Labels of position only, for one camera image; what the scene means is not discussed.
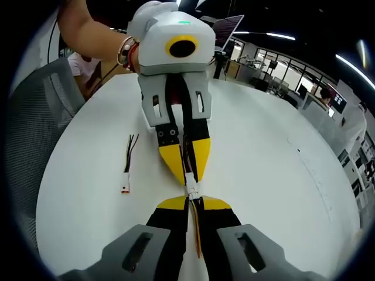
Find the black ceiling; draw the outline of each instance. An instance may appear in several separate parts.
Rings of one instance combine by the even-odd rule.
[[[87,5],[97,20],[114,28],[126,28],[136,9],[145,2],[147,1],[87,0]],[[238,30],[274,32],[295,37],[296,41],[262,34],[237,36],[259,47],[305,61],[334,79],[343,80],[375,114],[375,90],[335,57],[335,54],[341,54],[375,81],[374,13],[371,7],[353,1],[347,2],[348,4],[327,1],[298,1],[294,4],[285,4],[284,1],[279,1],[276,4],[268,1],[207,0],[197,12],[197,3],[198,0],[182,0],[180,10],[198,18],[202,15],[225,18],[244,14],[244,20]],[[366,43],[370,55],[366,69],[362,67],[359,51],[356,49],[360,39]]]

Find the yellow circle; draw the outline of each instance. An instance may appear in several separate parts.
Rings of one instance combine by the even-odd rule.
[[[194,37],[194,36],[191,36],[191,35],[179,35],[179,36],[175,36],[173,38],[171,38],[165,45],[165,51],[168,55],[174,57],[171,53],[170,53],[170,48],[172,47],[172,45],[178,41],[190,41],[190,42],[193,42],[194,45],[195,45],[195,50],[198,48],[198,40]]]

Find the gray office chair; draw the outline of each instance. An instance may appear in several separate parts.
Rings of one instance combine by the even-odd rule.
[[[65,58],[30,74],[9,96],[5,173],[16,220],[37,250],[35,213],[49,157],[84,99]]]

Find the wire connector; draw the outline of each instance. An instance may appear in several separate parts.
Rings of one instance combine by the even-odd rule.
[[[190,200],[199,199],[198,186],[194,179],[194,174],[186,173],[185,177],[186,177],[186,189],[187,189],[187,193],[189,194],[189,199]]]
[[[130,174],[125,172],[122,174],[122,185],[121,193],[127,194],[130,193]]]

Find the office desk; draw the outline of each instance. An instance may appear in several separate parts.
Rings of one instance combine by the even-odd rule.
[[[209,91],[212,146],[201,194],[228,202],[242,224],[280,244],[296,267],[330,275],[359,229],[352,188],[336,156],[287,102],[220,80],[211,80]],[[131,192],[121,194],[131,133],[139,133]],[[49,159],[36,209],[40,256],[56,275],[84,269],[109,242],[145,224],[157,204],[183,194],[146,128],[137,75],[115,76],[74,117]],[[180,280],[206,280],[192,215],[186,240]]]

